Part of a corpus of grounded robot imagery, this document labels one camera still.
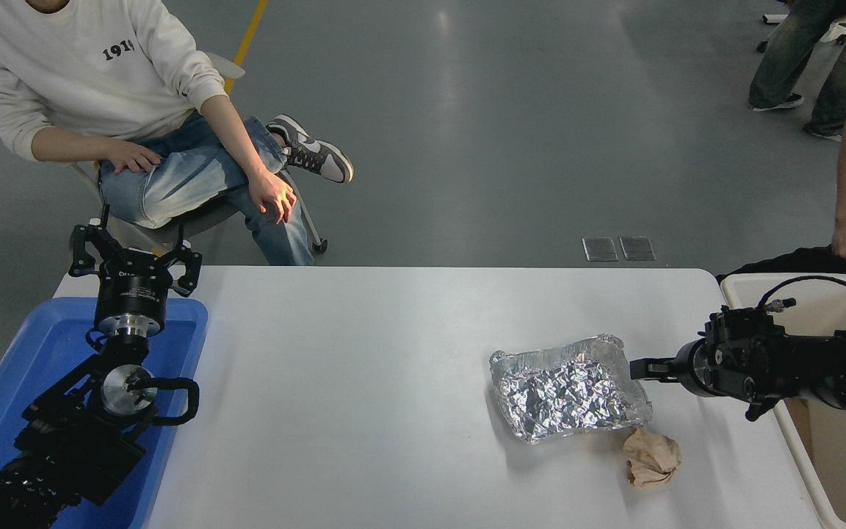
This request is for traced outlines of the seated person's right hand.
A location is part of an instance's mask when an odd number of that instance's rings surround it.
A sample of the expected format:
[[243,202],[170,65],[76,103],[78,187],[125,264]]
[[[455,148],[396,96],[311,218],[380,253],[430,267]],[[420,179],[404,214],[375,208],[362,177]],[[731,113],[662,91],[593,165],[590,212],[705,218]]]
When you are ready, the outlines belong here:
[[106,139],[104,156],[113,165],[114,174],[125,170],[137,173],[151,172],[162,163],[161,155],[154,153],[150,148],[114,138]]

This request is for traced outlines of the seated person's left hand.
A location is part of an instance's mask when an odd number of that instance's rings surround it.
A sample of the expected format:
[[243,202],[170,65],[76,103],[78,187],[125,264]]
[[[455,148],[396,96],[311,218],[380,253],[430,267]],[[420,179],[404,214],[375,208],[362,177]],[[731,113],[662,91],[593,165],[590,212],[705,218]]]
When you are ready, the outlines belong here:
[[259,214],[272,215],[275,224],[292,221],[298,198],[290,184],[265,168],[250,170],[246,177],[250,200]]

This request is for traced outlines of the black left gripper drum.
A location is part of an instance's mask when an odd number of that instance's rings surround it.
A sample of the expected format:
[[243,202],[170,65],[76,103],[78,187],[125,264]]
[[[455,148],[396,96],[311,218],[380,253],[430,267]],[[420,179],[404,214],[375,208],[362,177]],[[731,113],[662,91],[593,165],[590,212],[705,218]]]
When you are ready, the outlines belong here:
[[172,277],[152,253],[132,251],[110,257],[98,268],[97,320],[136,314],[164,320]]

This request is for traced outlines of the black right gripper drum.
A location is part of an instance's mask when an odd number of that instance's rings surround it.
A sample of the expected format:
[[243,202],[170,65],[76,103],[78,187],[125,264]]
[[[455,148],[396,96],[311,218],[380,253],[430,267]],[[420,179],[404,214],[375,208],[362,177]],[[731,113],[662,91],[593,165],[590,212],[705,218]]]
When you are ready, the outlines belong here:
[[695,355],[701,352],[702,339],[682,345],[674,359],[677,366],[677,382],[693,395],[701,395],[701,382],[695,371]]

